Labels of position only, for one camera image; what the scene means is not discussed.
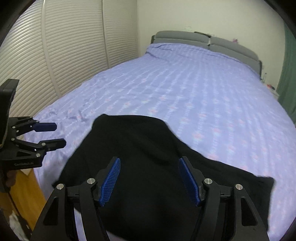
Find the metal screw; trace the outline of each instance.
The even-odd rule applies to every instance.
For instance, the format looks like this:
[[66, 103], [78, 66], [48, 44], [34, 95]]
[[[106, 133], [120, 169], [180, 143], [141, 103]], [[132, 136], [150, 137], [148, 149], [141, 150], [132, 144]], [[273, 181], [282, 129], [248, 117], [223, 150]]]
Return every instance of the metal screw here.
[[206, 184], [211, 184], [212, 182], [213, 182], [212, 179], [209, 179], [209, 178], [206, 178], [206, 179], [205, 179], [205, 183], [206, 183]]
[[94, 178], [90, 178], [87, 180], [88, 184], [93, 184], [96, 180]]
[[64, 184], [60, 183], [60, 184], [57, 185], [57, 189], [61, 190], [63, 188], [64, 188]]
[[236, 187], [236, 189], [238, 189], [238, 190], [242, 190], [242, 185], [240, 185], [240, 184], [236, 184], [235, 187]]

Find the bed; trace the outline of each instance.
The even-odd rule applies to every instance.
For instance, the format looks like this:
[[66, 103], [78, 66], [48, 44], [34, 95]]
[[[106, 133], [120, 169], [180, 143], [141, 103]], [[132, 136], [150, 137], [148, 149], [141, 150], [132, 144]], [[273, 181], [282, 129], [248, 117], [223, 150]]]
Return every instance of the bed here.
[[161, 31], [152, 40], [144, 56], [98, 73], [34, 116], [58, 128], [26, 140], [67, 141], [34, 170], [45, 198], [97, 116], [152, 116], [205, 157], [273, 177], [268, 236], [279, 241], [296, 216], [296, 129], [260, 82], [258, 56], [198, 33]]

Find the purple bedsheet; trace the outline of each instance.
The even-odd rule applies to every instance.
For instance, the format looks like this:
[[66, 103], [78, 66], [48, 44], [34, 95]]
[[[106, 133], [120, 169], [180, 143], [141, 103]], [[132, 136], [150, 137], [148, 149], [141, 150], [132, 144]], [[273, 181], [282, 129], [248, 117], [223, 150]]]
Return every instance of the purple bedsheet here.
[[56, 122], [57, 130], [32, 132], [26, 139], [67, 141], [35, 169], [46, 198], [67, 159], [103, 113], [160, 118], [207, 158], [273, 177], [271, 241], [279, 241], [294, 220], [296, 129], [245, 64], [196, 46], [151, 44], [143, 57], [95, 75], [42, 110], [34, 118]]

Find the cable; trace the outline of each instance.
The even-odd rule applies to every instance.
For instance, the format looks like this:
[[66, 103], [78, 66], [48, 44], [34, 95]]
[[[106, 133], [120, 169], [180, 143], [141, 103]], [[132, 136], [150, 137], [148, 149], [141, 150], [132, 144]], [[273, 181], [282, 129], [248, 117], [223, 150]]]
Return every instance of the cable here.
[[30, 240], [33, 231], [30, 228], [28, 222], [21, 216], [19, 210], [17, 209], [17, 206], [15, 205], [15, 202], [13, 201], [13, 198], [12, 198], [10, 192], [7, 192], [7, 194], [8, 194], [8, 197], [9, 197], [15, 211], [17, 212], [17, 219], [22, 227], [22, 230], [24, 231], [24, 234], [26, 235], [27, 239]]

